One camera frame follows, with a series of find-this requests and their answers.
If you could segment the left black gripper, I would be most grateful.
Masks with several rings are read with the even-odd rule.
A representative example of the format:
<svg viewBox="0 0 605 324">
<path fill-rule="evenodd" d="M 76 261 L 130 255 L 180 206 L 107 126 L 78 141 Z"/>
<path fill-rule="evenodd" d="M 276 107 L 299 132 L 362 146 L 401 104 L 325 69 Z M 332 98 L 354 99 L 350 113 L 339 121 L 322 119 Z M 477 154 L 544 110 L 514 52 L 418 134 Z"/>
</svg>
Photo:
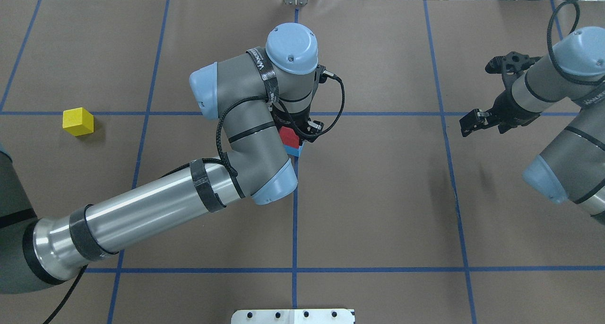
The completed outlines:
<svg viewBox="0 0 605 324">
<path fill-rule="evenodd" d="M 300 112 L 286 113 L 284 110 L 282 110 L 280 106 L 278 106 L 277 104 L 273 104 L 272 111 L 270 112 L 277 128 L 285 126 L 293 129 L 293 126 L 290 124 L 290 118 L 292 118 L 299 130 L 302 130 L 302 127 L 307 122 L 307 119 L 310 118 L 311 106 L 307 106 L 307 108 L 303 109 Z"/>
</svg>

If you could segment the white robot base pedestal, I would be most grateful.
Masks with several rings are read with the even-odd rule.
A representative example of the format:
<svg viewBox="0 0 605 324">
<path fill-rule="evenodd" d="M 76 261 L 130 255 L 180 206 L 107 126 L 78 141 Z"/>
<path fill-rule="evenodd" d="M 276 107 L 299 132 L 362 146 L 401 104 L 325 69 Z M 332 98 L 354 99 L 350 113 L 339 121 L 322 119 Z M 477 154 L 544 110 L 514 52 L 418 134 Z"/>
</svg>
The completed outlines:
<svg viewBox="0 0 605 324">
<path fill-rule="evenodd" d="M 242 309 L 231 317 L 232 324 L 355 324 L 353 309 Z"/>
</svg>

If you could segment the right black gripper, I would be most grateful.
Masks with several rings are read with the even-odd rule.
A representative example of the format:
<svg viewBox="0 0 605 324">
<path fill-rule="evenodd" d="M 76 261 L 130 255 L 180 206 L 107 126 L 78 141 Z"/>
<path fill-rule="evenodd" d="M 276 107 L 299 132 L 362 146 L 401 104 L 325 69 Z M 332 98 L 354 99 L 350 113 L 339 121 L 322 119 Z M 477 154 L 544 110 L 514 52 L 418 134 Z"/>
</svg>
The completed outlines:
<svg viewBox="0 0 605 324">
<path fill-rule="evenodd" d="M 482 129 L 497 126 L 501 134 L 517 126 L 527 126 L 536 119 L 539 113 L 530 112 L 517 104 L 512 93 L 500 93 L 488 111 L 473 109 L 459 120 L 462 137 Z"/>
</svg>

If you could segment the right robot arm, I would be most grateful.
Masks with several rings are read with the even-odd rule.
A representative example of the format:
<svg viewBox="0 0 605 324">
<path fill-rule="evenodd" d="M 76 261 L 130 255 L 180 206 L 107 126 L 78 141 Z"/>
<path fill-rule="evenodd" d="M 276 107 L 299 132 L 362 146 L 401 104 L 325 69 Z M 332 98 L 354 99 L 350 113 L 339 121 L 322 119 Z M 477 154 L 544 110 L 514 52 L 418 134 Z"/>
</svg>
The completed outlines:
<svg viewBox="0 0 605 324">
<path fill-rule="evenodd" d="M 486 65 L 505 89 L 489 109 L 460 121 L 463 137 L 496 127 L 500 133 L 529 126 L 550 112 L 570 121 L 523 171 L 523 179 L 557 205 L 572 203 L 604 223 L 604 27 L 570 31 L 542 57 L 515 51 Z"/>
</svg>

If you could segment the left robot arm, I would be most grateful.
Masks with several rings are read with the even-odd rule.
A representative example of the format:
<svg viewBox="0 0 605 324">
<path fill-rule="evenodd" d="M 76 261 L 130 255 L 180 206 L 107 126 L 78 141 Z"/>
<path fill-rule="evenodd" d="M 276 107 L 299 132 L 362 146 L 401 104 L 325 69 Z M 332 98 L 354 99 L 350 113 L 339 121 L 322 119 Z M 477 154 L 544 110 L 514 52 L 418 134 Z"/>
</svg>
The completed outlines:
<svg viewBox="0 0 605 324">
<path fill-rule="evenodd" d="M 276 26 L 264 47 L 190 74 L 201 113 L 218 120 L 229 152 L 200 158 L 143 186 L 61 219 L 39 219 L 6 150 L 1 150 L 1 293 L 40 291 L 69 281 L 89 263 L 250 197 L 266 205 L 298 180 L 279 135 L 289 127 L 316 136 L 309 108 L 320 82 L 311 29 Z"/>
</svg>

